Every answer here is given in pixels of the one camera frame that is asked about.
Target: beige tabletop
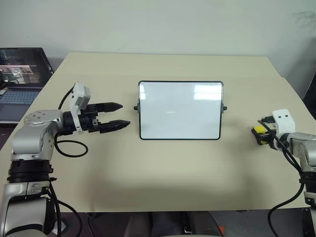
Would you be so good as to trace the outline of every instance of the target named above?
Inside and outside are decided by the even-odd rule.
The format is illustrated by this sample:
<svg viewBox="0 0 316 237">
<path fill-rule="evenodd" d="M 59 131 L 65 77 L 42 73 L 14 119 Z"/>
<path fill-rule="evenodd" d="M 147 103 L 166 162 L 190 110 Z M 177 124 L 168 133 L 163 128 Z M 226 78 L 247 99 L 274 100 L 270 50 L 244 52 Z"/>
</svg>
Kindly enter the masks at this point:
<svg viewBox="0 0 316 237">
<path fill-rule="evenodd" d="M 221 80 L 228 107 L 221 138 L 141 140 L 133 110 L 140 80 Z M 299 176 L 282 153 L 258 146 L 250 131 L 261 117 L 287 108 L 297 131 L 316 133 L 315 120 L 266 57 L 69 53 L 29 112 L 56 109 L 76 81 L 90 87 L 90 103 L 124 105 L 99 114 L 101 122 L 131 121 L 116 132 L 64 137 L 89 147 L 81 158 L 54 151 L 55 191 L 77 211 L 269 209 L 299 188 Z M 69 110 L 68 101 L 62 109 Z M 0 186 L 7 178 L 13 134 L 0 151 Z M 83 150 L 76 144 L 60 147 L 70 154 Z M 300 196 L 285 207 L 302 206 Z"/>
</svg>

